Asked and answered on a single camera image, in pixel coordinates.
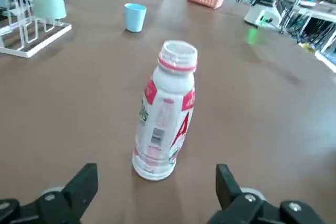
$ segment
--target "green light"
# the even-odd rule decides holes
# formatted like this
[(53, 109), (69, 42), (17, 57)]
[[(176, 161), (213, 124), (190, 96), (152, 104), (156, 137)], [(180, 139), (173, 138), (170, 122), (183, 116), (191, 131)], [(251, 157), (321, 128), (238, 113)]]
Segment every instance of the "green light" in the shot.
[(250, 28), (247, 33), (246, 42), (250, 45), (257, 43), (258, 30), (254, 27)]

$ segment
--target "brown table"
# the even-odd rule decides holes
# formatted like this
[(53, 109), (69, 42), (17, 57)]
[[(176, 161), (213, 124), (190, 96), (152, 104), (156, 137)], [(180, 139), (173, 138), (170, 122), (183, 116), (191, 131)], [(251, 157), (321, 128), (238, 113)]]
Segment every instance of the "brown table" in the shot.
[[(124, 31), (123, 5), (148, 7)], [(73, 32), (39, 56), (0, 56), (0, 196), (29, 202), (97, 162), (99, 192), (84, 223), (205, 223), (219, 209), (215, 165), (272, 204), (336, 213), (336, 86), (295, 41), (258, 30), (247, 7), (186, 0), (67, 0)], [(199, 50), (196, 105), (175, 172), (153, 183), (132, 170), (143, 88), (168, 39)]]

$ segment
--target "plastic bottle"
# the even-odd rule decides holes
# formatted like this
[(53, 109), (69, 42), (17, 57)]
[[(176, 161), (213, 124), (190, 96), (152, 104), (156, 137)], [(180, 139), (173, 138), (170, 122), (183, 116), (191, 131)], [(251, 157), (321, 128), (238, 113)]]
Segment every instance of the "plastic bottle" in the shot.
[(197, 50), (178, 40), (163, 44), (159, 64), (144, 90), (132, 163), (148, 180), (174, 170), (194, 110)]

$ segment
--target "bottle label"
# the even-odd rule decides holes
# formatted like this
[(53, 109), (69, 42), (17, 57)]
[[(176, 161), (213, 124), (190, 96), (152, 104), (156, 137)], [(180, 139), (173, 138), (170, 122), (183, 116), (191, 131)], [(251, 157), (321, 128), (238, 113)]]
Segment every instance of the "bottle label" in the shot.
[(144, 90), (137, 150), (143, 169), (151, 173), (165, 172), (176, 162), (188, 130), (195, 101), (195, 91), (186, 95), (169, 94), (150, 81)]

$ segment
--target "white rack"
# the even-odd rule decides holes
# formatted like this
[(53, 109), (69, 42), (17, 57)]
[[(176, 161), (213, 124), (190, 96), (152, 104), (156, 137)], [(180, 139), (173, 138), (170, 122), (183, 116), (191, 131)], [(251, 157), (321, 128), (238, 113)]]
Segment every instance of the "white rack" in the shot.
[[(11, 12), (13, 3), (16, 17), (13, 17)], [(33, 0), (14, 0), (13, 3), (5, 0), (8, 24), (0, 28), (0, 53), (30, 58), (72, 29), (70, 24), (58, 20), (42, 20), (33, 16)], [(34, 30), (33, 38), (29, 37), (29, 27), (30, 30)], [(19, 47), (6, 46), (4, 36), (15, 36), (17, 34), (20, 41)]]

